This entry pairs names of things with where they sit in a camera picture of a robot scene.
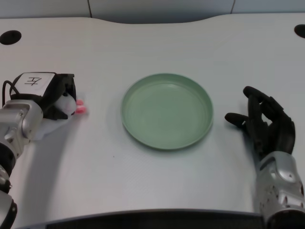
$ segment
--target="silver robotic arm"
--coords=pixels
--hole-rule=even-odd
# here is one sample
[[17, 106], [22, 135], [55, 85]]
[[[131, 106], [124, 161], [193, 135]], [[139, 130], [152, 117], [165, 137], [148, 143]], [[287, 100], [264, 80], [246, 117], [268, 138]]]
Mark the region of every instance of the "silver robotic arm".
[[[248, 116], [228, 113], [225, 119], [252, 140], [259, 157], [256, 200], [268, 229], [305, 228], [303, 184], [292, 151], [295, 125], [280, 104], [252, 87], [245, 87]], [[262, 120], [262, 114], [272, 121]]]
[[8, 195], [10, 174], [42, 118], [42, 109], [31, 100], [10, 100], [0, 109], [0, 229], [11, 228], [15, 220], [17, 205]]
[[[5, 103], [5, 86], [10, 84], [11, 100]], [[58, 120], [68, 116], [54, 106], [64, 94], [76, 100], [73, 74], [23, 73], [12, 83], [5, 81], [0, 109], [0, 229], [11, 228], [17, 205], [8, 195], [10, 175], [24, 147], [35, 136], [43, 118]]]

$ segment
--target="pink object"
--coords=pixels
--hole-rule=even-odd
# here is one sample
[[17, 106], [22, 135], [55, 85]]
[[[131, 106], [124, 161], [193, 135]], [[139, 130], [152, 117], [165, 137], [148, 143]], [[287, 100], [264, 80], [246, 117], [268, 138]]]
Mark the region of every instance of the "pink object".
[[85, 106], [77, 107], [75, 113], [76, 114], [83, 114], [87, 112], [87, 108]]
[[84, 105], [83, 100], [77, 99], [77, 100], [76, 100], [76, 105], [78, 105], [78, 106], [83, 106], [83, 105]]

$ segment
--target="wall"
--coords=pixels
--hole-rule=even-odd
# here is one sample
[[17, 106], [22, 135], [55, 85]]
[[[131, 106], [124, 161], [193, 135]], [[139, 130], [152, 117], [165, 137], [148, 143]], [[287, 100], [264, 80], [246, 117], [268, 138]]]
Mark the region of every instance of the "wall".
[[90, 17], [87, 0], [0, 0], [0, 18]]
[[0, 18], [92, 15], [121, 23], [172, 23], [257, 12], [305, 12], [305, 0], [0, 0]]

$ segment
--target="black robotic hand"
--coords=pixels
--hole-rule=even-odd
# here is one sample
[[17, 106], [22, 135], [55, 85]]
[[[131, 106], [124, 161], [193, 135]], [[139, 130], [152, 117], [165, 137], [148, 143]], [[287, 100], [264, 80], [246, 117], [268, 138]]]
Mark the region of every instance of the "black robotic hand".
[[[225, 119], [249, 135], [260, 160], [273, 151], [292, 154], [295, 125], [280, 104], [250, 86], [245, 87], [243, 93], [248, 98], [249, 116], [227, 113]], [[262, 114], [272, 121], [269, 126], [262, 120]]]

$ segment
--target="green plate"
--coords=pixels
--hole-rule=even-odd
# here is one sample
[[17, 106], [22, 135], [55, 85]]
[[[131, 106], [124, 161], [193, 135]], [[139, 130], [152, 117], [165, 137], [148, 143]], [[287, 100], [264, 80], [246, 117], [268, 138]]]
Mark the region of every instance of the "green plate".
[[199, 141], [213, 122], [207, 92], [181, 75], [147, 76], [126, 92], [122, 122], [138, 141], [157, 149], [179, 149]]

